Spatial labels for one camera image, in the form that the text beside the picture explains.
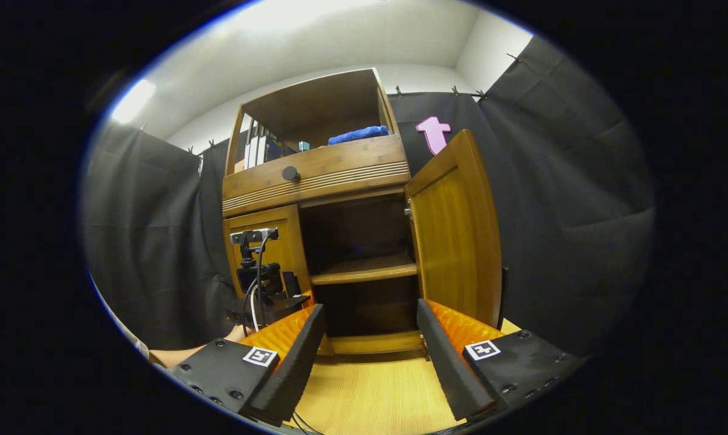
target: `blue towel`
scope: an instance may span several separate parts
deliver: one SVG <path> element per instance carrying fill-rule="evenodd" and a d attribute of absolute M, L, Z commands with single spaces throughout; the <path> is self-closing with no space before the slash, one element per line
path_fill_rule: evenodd
<path fill-rule="evenodd" d="M 329 145 L 335 145 L 337 143 L 343 143 L 344 141 L 352 140 L 365 140 L 366 138 L 374 138 L 377 136 L 387 136 L 388 128 L 385 126 L 380 127 L 366 127 L 366 129 L 356 130 L 354 132 L 348 132 L 344 135 L 334 136 L 329 138 Z"/>

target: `ceiling light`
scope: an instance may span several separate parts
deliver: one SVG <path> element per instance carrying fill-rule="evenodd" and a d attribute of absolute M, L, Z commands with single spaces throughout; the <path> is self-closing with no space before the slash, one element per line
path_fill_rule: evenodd
<path fill-rule="evenodd" d="M 138 115 L 143 105 L 149 101 L 149 97 L 154 94 L 155 88 L 156 86 L 146 80 L 136 83 L 114 109 L 112 118 L 123 124 L 130 122 Z"/>

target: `ceiling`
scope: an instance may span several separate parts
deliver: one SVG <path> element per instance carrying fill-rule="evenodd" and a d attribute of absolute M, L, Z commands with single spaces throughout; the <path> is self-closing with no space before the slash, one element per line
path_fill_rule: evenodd
<path fill-rule="evenodd" d="M 280 8 L 269 10 L 270 4 Z M 134 124 L 167 138 L 223 102 L 322 69 L 454 68 L 479 12 L 458 0 L 266 0 L 257 6 L 212 22 L 164 53 L 145 76 L 156 91 Z"/>

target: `drawer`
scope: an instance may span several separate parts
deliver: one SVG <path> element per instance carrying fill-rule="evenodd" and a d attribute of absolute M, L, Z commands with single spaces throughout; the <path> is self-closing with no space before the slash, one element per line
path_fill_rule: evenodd
<path fill-rule="evenodd" d="M 283 179 L 283 170 L 288 166 L 297 169 L 298 182 Z M 226 176 L 221 208 L 224 218 L 228 218 L 409 180 L 401 136 L 366 138 L 300 152 Z"/>

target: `open cabinet door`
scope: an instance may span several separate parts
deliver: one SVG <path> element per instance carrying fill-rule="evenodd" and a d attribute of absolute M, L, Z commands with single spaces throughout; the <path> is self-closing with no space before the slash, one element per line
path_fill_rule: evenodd
<path fill-rule="evenodd" d="M 501 240 L 485 166 L 462 130 L 404 188 L 422 297 L 492 327 L 501 309 Z"/>

